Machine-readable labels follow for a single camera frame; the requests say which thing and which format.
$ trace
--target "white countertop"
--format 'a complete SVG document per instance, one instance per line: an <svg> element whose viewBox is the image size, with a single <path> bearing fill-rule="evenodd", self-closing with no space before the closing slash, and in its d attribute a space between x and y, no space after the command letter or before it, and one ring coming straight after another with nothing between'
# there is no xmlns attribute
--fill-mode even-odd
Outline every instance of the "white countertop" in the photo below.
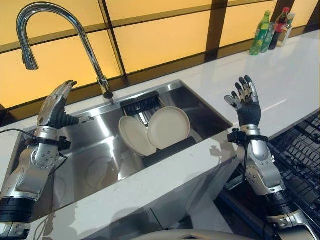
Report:
<svg viewBox="0 0 320 240"><path fill-rule="evenodd" d="M235 90L239 77L249 75L255 83L262 109L261 133L271 137L319 108L319 33L314 31L290 38L285 47L258 56L242 52L118 90L114 98L180 79L237 127L237 114L224 101L224 96ZM94 97L69 105L66 111L76 113L104 101L102 96ZM31 117L0 131L33 127L36 119L36 116ZM0 136L0 186L17 136L15 132ZM73 236L68 239L87 237L227 161L235 153L221 144L225 143L225 137L226 132L220 133L57 211L50 236L67 239L72 232ZM210 151L213 147L217 149L216 154ZM44 219L32 223L30 239Z"/></svg>

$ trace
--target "silver robotic arm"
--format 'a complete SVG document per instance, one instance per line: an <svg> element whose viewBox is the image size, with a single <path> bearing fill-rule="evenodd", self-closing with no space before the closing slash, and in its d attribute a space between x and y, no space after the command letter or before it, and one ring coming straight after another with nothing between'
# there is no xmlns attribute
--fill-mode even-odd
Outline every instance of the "silver robotic arm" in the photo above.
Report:
<svg viewBox="0 0 320 240"><path fill-rule="evenodd" d="M267 220L279 230L303 226L317 240L303 212L285 192L281 174L274 165L267 146L268 138L261 136L258 125L261 108L254 83L249 76L239 78L233 91L224 97L238 114L240 131L233 129L228 141L238 145L237 157L245 168L245 178L258 196L264 196Z"/></svg>
<svg viewBox="0 0 320 240"><path fill-rule="evenodd" d="M65 113L67 97L76 81L66 81L44 101L34 138L19 157L17 169L4 182L0 194L0 240L26 239L34 205L50 172L56 167L60 150L70 147L66 137L58 138L58 129L84 123L92 118Z"/></svg>

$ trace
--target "wall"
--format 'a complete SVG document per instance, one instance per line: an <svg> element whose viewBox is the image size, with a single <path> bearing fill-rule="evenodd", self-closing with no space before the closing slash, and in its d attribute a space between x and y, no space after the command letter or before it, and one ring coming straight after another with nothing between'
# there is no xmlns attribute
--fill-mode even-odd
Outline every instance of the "wall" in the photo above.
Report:
<svg viewBox="0 0 320 240"><path fill-rule="evenodd" d="M68 21L49 12L33 16L27 34L39 70L26 70L16 34L19 11L34 0L0 2L0 107L11 108L50 94L67 80L96 82L80 39ZM166 63L209 53L254 37L265 10L281 0L51 0L73 13L88 32L110 83ZM294 27L308 24L318 0L289 0ZM168 74L161 70L160 75Z"/></svg>

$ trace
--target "faucet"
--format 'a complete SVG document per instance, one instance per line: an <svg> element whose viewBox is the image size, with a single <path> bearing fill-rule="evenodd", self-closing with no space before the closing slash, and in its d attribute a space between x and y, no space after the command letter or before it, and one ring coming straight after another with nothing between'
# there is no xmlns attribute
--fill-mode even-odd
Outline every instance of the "faucet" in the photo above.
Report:
<svg viewBox="0 0 320 240"><path fill-rule="evenodd" d="M94 68L94 71L97 75L97 82L100 85L100 88L102 90L102 94L106 99L109 99L110 102L113 104L113 93L110 88L110 85L108 83L108 80L106 76L103 74L100 65L98 63L98 60L96 58L96 55L91 47L91 44L89 42L88 36L86 34L86 31L84 27L81 25L81 23L78 21L78 19L72 15L69 11L64 9L61 6L58 6L56 4L50 3L50 2L35 2L31 3L27 6L25 6L19 13L17 19L16 19L16 32L18 35L18 39L21 45L22 50L22 61L25 64L25 68L28 70L37 70L39 69L37 61L35 59L35 56L32 52L32 49L30 47L29 38L27 35L27 23L28 20L36 13L40 12L50 12L54 14L58 14L65 19L67 19L75 28L77 31L81 42L85 48L85 51L92 63L92 66Z"/></svg>

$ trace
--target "dish rack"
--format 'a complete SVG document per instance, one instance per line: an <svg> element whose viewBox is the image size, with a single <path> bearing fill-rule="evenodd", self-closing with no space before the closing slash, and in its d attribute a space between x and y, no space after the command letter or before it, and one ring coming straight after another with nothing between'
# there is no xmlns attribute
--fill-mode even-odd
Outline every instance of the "dish rack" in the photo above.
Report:
<svg viewBox="0 0 320 240"><path fill-rule="evenodd" d="M134 117L146 127L148 127L150 119L156 111L166 107L157 91L152 91L134 99L123 101L120 103L120 106L124 115ZM163 150L157 150L157 152L152 155L144 156L142 158L142 162L146 168L150 167L151 165L187 149L194 144L196 144L195 139L192 136L189 136L188 138Z"/></svg>
<svg viewBox="0 0 320 240"><path fill-rule="evenodd" d="M124 115L134 117L147 127L151 117L156 111L164 108L165 104L159 97L159 93L152 91L134 99L123 101L120 106Z"/></svg>
<svg viewBox="0 0 320 240"><path fill-rule="evenodd" d="M268 143L295 203L320 236L320 114L304 119Z"/></svg>

